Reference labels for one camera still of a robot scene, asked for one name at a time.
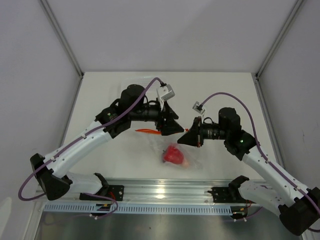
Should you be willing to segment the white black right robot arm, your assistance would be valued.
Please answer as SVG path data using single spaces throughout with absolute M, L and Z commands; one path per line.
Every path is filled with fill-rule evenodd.
M 320 190 L 296 180 L 276 162 L 268 159 L 256 139 L 242 129 L 236 110 L 224 107 L 217 123 L 195 117 L 191 128 L 178 143 L 200 148 L 205 140 L 222 140 L 226 150 L 255 170 L 267 183 L 262 186 L 246 176 L 228 184 L 228 196 L 234 202 L 250 200 L 279 217 L 293 235 L 300 236 L 320 219 Z

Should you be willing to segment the clear zip bag red zipper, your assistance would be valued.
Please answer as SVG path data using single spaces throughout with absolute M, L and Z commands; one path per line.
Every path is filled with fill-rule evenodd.
M 164 136 L 160 131 L 149 128 L 140 128 L 135 131 L 144 135 L 152 151 L 163 165 L 192 170 L 202 168 L 197 150 L 178 143 L 178 138 L 183 135 L 182 133 Z

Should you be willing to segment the red bell pepper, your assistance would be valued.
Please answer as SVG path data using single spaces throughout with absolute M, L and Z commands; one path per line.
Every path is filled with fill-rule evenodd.
M 171 163 L 174 165 L 181 165 L 183 161 L 186 161 L 185 155 L 181 150 L 181 147 L 175 143 L 170 144 L 162 153 L 162 161 L 164 163 Z

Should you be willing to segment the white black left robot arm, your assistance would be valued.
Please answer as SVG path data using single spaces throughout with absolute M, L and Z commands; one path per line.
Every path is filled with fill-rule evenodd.
M 131 84 L 109 107 L 103 109 L 71 143 L 42 156 L 30 158 L 44 195 L 49 201 L 58 200 L 67 193 L 79 194 L 80 200 L 97 201 L 113 195 L 112 187 L 100 173 L 83 175 L 70 169 L 95 148 L 108 143 L 130 129 L 132 122 L 153 122 L 162 136 L 184 132 L 177 123 L 178 115 L 168 104 L 175 96 L 169 84 L 161 84 L 155 100 L 148 101 L 146 88 Z

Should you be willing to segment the beige egg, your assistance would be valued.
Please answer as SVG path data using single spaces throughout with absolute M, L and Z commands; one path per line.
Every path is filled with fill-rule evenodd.
M 185 161 L 183 161 L 183 163 L 181 164 L 181 166 L 182 166 L 183 168 L 189 168 L 189 167 L 190 167 L 190 163 L 185 160 Z

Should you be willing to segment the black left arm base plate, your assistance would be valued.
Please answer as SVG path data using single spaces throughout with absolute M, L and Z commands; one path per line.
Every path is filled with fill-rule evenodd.
M 123 185 L 110 185 L 106 196 L 120 203 L 124 199 L 124 191 L 125 187 Z M 97 203 L 95 208 L 98 213 L 108 213 L 116 208 L 116 204 L 112 201 L 106 204 Z

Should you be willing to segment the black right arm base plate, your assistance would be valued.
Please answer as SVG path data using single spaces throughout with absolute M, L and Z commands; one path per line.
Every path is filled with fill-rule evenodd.
M 254 201 L 244 199 L 238 190 L 231 189 L 230 187 L 212 187 L 210 190 L 206 191 L 212 196 L 214 203 L 219 204 L 255 204 Z

